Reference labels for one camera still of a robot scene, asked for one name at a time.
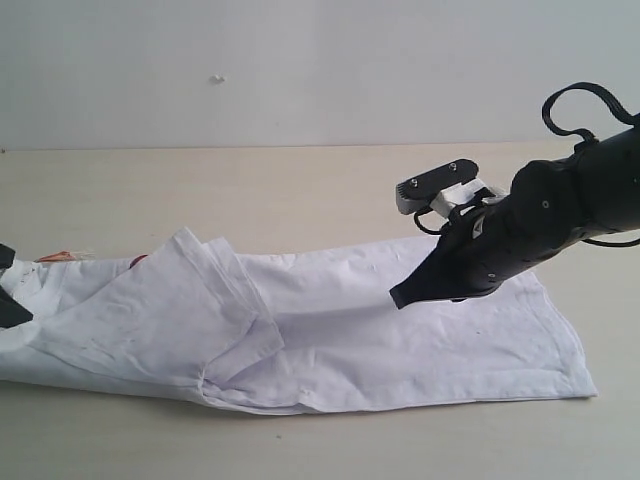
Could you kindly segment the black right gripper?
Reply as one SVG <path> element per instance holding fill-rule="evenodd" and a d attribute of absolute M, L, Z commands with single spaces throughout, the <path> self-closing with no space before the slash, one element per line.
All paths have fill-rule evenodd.
<path fill-rule="evenodd" d="M 581 220 L 569 164 L 531 161 L 517 172 L 504 199 L 461 217 L 390 295 L 399 309 L 489 295 L 575 243 Z"/>

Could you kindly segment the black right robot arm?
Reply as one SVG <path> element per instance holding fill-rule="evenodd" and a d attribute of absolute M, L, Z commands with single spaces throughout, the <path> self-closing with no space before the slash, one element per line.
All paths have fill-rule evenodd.
<path fill-rule="evenodd" d="M 434 250 L 391 289 L 397 308 L 487 296 L 578 242 L 639 228 L 638 127 L 585 141 L 565 159 L 527 163 L 506 194 L 478 172 L 459 159 L 397 185 L 401 214 L 445 221 Z"/>

